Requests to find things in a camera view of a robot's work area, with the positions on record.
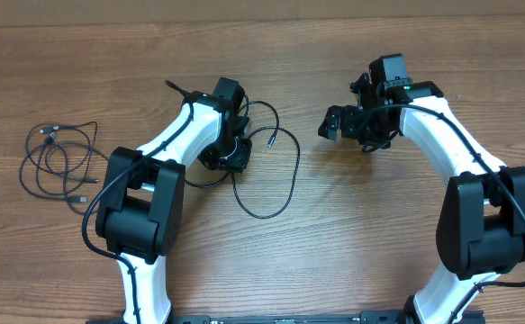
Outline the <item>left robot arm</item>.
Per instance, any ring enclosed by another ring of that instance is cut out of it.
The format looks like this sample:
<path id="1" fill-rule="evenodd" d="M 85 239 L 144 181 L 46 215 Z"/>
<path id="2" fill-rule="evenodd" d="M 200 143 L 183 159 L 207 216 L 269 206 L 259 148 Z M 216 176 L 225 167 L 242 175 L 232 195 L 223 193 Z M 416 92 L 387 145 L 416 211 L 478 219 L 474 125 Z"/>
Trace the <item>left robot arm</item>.
<path id="1" fill-rule="evenodd" d="M 245 91 L 222 77 L 211 94 L 183 91 L 181 112 L 155 139 L 109 157 L 96 196 L 95 232 L 122 273 L 121 323 L 166 323 L 166 257 L 179 232 L 186 170 L 199 160 L 211 170 L 242 172 L 252 144 L 239 109 Z"/>

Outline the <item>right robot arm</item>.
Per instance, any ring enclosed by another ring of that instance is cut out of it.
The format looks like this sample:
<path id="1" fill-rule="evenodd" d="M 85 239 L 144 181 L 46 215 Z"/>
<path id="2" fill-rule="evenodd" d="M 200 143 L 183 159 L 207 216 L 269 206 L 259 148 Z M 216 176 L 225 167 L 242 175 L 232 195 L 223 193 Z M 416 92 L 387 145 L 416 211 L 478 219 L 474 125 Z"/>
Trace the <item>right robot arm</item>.
<path id="1" fill-rule="evenodd" d="M 400 53 L 372 61 L 350 91 L 356 104 L 329 107 L 319 136 L 356 140 L 365 154 L 403 136 L 446 186 L 431 278 L 402 310 L 364 310 L 360 321 L 483 323 L 467 307 L 484 288 L 525 288 L 525 166 L 509 167 L 481 146 L 433 82 L 412 80 Z"/>

